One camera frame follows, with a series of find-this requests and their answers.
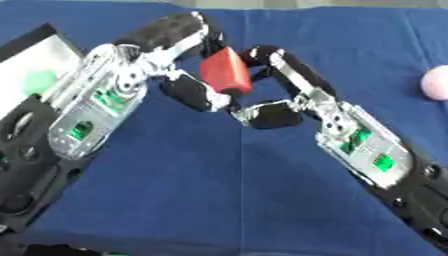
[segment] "robotic hand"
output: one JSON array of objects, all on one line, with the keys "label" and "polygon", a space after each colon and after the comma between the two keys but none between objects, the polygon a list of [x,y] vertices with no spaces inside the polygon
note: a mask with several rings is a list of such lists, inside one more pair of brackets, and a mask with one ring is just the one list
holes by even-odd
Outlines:
[{"label": "robotic hand", "polygon": [[[2,119],[0,233],[25,228],[61,195],[142,102],[148,79],[188,87],[190,75],[175,62],[206,56],[222,40],[203,14],[171,14],[96,47],[76,70]],[[230,97],[216,100],[227,104]]]},{"label": "robotic hand", "polygon": [[[266,68],[249,79],[247,67],[254,66]],[[223,47],[201,63],[201,73],[206,81],[201,87],[232,98],[215,109],[227,109],[245,126],[272,129],[298,125],[302,114],[321,122],[317,144],[408,226],[448,251],[448,170],[360,106],[337,99],[329,83],[306,64],[275,46],[255,46],[239,56]],[[270,76],[289,93],[289,99],[248,107],[238,104],[238,98],[250,92],[251,80]]]}]

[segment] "blue fabric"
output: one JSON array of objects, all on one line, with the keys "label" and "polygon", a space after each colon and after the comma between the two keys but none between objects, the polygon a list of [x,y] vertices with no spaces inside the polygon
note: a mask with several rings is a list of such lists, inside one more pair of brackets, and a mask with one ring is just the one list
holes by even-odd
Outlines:
[{"label": "blue fabric", "polygon": [[[51,22],[87,49],[179,10],[161,4],[6,2],[0,43]],[[349,102],[447,165],[445,103],[418,83],[448,64],[445,10],[205,11],[236,49],[282,46]],[[183,66],[197,70],[198,61]],[[24,234],[131,255],[440,255],[316,146],[317,123],[257,131],[152,94]],[[257,84],[246,102],[286,94]]]}]

